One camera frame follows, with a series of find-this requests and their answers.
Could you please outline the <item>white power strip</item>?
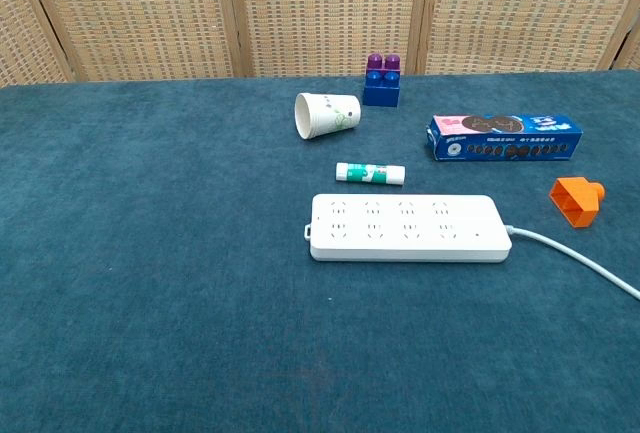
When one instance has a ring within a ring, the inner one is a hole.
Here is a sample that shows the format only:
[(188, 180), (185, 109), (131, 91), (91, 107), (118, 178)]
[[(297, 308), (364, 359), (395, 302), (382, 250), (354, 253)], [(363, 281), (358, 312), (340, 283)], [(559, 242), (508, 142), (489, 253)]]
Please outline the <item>white power strip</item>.
[(304, 237), (317, 261), (499, 263), (512, 248), (486, 195), (318, 194)]

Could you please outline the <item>white paper cup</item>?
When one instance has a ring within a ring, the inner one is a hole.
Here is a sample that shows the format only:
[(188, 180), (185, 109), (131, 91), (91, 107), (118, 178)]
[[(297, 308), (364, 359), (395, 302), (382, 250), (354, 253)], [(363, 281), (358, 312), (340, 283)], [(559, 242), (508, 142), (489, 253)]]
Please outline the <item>white paper cup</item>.
[(294, 104), (296, 129), (304, 140), (356, 127), (361, 105), (353, 95), (299, 93)]

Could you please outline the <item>blue table cloth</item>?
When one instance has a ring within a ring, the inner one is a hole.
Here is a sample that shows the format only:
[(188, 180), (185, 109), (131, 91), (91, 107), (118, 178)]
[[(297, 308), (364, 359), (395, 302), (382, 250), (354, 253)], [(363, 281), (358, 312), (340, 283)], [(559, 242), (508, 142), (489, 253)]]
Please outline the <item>blue table cloth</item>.
[[(640, 289), (640, 72), (407, 77), (301, 139), (347, 78), (0, 89), (0, 433), (640, 433), (640, 302), (516, 239), (501, 264), (322, 263), (337, 162), (486, 194)], [(435, 115), (566, 116), (565, 161), (438, 161)], [(606, 195), (574, 228), (557, 178)]]

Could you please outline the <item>blue cookie box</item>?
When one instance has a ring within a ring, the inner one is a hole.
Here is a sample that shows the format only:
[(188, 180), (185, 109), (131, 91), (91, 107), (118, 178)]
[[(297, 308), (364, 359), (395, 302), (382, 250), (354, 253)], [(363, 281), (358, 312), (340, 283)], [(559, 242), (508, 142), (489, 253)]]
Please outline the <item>blue cookie box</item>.
[(583, 131), (566, 116), (435, 115), (426, 134), (438, 161), (565, 161)]

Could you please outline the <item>blue toy building block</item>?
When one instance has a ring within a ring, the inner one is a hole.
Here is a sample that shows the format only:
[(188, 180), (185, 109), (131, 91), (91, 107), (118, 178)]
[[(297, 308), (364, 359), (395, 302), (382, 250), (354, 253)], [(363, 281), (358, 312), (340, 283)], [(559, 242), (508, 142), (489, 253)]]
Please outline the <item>blue toy building block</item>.
[(400, 74), (396, 71), (369, 70), (365, 76), (362, 103), (366, 106), (397, 107)]

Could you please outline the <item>purple toy building block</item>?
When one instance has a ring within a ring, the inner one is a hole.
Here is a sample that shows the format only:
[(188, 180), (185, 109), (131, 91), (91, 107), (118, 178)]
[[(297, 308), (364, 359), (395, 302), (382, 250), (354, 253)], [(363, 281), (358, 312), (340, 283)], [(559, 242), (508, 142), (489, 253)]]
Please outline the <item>purple toy building block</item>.
[(372, 53), (367, 58), (366, 72), (379, 71), (381, 74), (393, 71), (401, 73), (401, 59), (396, 54), (383, 56), (380, 53)]

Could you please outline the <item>orange plastic funnel block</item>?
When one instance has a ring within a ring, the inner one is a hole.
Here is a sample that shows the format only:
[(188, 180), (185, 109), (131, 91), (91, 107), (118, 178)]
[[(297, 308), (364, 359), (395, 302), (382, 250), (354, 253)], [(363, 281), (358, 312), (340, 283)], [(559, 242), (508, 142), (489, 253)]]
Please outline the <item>orange plastic funnel block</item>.
[(549, 198), (574, 228), (589, 227), (600, 211), (604, 186), (585, 177), (557, 178)]

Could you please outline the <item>woven folding screen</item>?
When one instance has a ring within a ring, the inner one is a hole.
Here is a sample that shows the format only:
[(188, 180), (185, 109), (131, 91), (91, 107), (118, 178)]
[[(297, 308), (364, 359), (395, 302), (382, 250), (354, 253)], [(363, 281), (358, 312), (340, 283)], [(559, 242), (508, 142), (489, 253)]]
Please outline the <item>woven folding screen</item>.
[(640, 0), (0, 0), (0, 88), (640, 68)]

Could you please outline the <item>green white glue stick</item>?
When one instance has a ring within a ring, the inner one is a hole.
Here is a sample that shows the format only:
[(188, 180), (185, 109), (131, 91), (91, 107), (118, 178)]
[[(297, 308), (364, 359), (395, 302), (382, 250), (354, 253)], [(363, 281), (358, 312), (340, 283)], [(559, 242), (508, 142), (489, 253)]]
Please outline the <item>green white glue stick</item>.
[(344, 182), (403, 186), (405, 182), (405, 167), (338, 162), (335, 169), (335, 178), (337, 181)]

